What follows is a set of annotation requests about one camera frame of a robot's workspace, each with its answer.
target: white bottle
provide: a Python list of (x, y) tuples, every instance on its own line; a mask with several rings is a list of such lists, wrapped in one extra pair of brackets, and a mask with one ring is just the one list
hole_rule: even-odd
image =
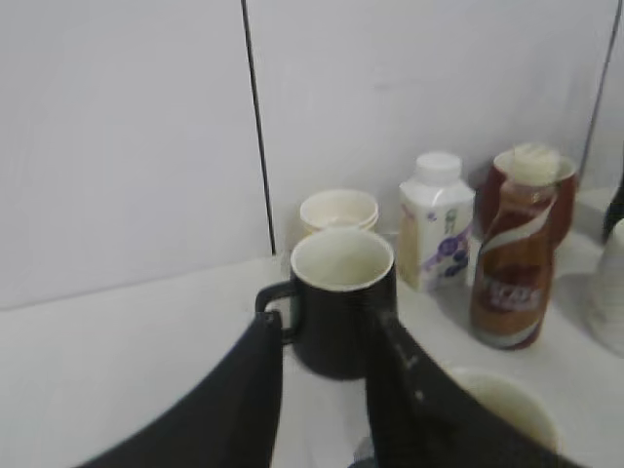
[(475, 192), (460, 176), (457, 156), (433, 152), (416, 160), (400, 186), (398, 268), (418, 291), (465, 282)]

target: white plastic cup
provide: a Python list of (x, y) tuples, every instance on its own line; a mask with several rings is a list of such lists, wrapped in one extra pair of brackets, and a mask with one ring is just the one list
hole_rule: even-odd
[(589, 294), (587, 322), (594, 336), (624, 357), (624, 219), (611, 232)]
[(561, 449), (555, 423), (518, 383), (482, 370), (455, 369), (450, 377), (489, 411), (552, 452)]
[(332, 227), (355, 227), (373, 231), (379, 219), (379, 206), (366, 192), (339, 188), (319, 192), (299, 208), (305, 236)]

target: bottle cap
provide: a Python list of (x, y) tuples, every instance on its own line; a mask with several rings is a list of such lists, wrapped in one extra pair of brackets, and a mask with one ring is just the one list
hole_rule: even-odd
[(415, 173), (427, 185), (448, 185), (461, 176), (461, 159), (442, 151), (426, 153), (416, 159)]
[(513, 150), (510, 176), (521, 184), (544, 187), (555, 183), (559, 175), (561, 155), (554, 149), (538, 143), (516, 146)]

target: wall tile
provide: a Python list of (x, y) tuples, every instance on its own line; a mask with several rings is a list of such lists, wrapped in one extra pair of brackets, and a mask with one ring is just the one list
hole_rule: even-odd
[(587, 160), (584, 188), (615, 187), (624, 151), (624, 24), (620, 22)]
[(270, 254), (240, 4), (0, 2), (0, 307)]
[(382, 230), (429, 149), (477, 180), (510, 145), (579, 159), (614, 0), (249, 0), (278, 246), (327, 187), (368, 190)]

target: dark bottle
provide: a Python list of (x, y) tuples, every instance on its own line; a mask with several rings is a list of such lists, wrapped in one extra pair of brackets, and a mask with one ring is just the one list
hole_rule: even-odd
[(613, 201), (606, 210), (603, 225), (603, 242), (606, 242), (617, 222), (624, 218), (624, 165), (622, 166), (622, 180), (615, 193)]

